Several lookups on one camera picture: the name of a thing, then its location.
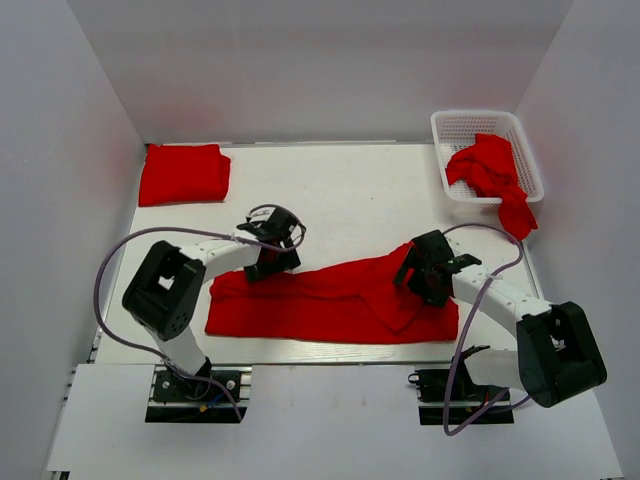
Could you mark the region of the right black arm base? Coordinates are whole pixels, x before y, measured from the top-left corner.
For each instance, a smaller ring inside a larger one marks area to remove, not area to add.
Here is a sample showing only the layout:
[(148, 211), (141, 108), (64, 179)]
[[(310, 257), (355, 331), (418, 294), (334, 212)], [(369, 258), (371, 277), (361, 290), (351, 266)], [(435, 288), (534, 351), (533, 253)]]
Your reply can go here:
[[(442, 426), (444, 418), (444, 397), (449, 376), (448, 368), (427, 368), (414, 370), (408, 375), (408, 383), (416, 389), (419, 423), (421, 426)], [(475, 385), (469, 375), (460, 368), (450, 395), (449, 423), (458, 426), (470, 418), (500, 393), (501, 389), (492, 385)], [(509, 407), (510, 394), (506, 393), (487, 413), (476, 419), (474, 425), (508, 425), (514, 423), (514, 415)]]

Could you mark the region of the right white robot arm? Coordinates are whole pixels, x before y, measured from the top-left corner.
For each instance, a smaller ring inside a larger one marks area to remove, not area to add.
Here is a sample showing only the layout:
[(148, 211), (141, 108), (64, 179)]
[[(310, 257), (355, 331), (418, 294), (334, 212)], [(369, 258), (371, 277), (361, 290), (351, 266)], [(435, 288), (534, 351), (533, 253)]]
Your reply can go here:
[(396, 276), (426, 305), (449, 300), (470, 304), (516, 340), (514, 350), (458, 346), (451, 360), (446, 400), (452, 391), (472, 399), (486, 387), (525, 392), (550, 408), (604, 384), (607, 369), (585, 311), (574, 302), (553, 304), (526, 294), (473, 255), (458, 253), (434, 230), (414, 238)]

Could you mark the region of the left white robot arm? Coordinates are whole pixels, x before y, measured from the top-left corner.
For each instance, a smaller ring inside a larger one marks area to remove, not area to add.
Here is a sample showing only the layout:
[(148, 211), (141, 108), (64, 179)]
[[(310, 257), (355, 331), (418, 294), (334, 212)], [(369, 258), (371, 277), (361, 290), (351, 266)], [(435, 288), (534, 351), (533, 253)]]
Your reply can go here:
[(188, 246), (152, 245), (122, 305), (154, 340), (188, 398), (202, 398), (211, 387), (211, 363), (190, 328), (202, 286), (226, 273), (256, 282), (299, 267), (297, 248), (306, 231), (289, 210), (265, 204), (228, 234), (202, 232), (207, 239)]

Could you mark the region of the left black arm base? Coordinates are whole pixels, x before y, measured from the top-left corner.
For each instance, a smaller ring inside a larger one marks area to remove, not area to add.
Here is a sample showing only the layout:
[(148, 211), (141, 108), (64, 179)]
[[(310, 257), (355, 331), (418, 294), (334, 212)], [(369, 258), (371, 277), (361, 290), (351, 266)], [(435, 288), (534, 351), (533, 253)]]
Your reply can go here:
[[(249, 367), (223, 367), (211, 371), (211, 377), (233, 398), (241, 417), (249, 406), (251, 375)], [(219, 386), (187, 380), (168, 367), (157, 366), (151, 380), (145, 422), (239, 424), (241, 419)]]

